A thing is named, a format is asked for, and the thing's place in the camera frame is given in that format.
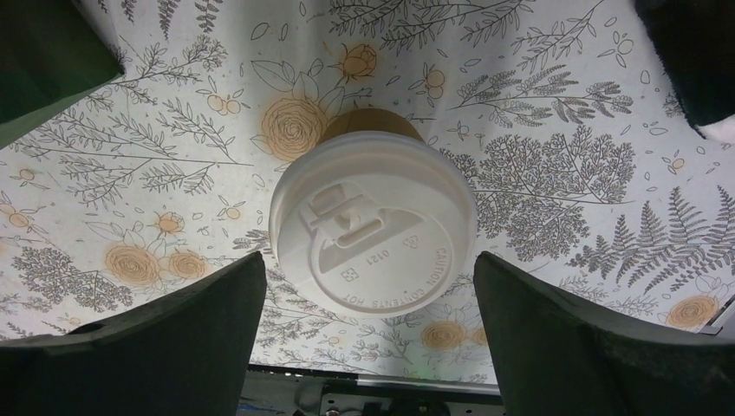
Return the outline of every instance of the dark green paper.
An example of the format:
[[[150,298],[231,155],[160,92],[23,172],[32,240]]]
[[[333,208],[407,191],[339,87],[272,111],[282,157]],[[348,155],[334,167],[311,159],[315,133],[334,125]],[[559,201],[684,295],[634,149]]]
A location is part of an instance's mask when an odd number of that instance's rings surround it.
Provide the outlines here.
[[[0,0],[0,148],[121,75],[71,0]]]

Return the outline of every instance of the table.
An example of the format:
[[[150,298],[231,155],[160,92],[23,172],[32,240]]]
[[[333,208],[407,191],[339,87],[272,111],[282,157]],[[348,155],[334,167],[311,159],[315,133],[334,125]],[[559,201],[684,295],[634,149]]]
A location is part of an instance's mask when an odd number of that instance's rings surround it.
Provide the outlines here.
[[[65,333],[261,250],[253,363],[494,384],[471,265],[428,308],[357,320],[275,264],[281,172],[366,106],[405,116],[462,170],[477,253],[689,331],[732,295],[735,153],[687,126],[625,2],[80,8],[127,74],[0,153],[3,339]]]

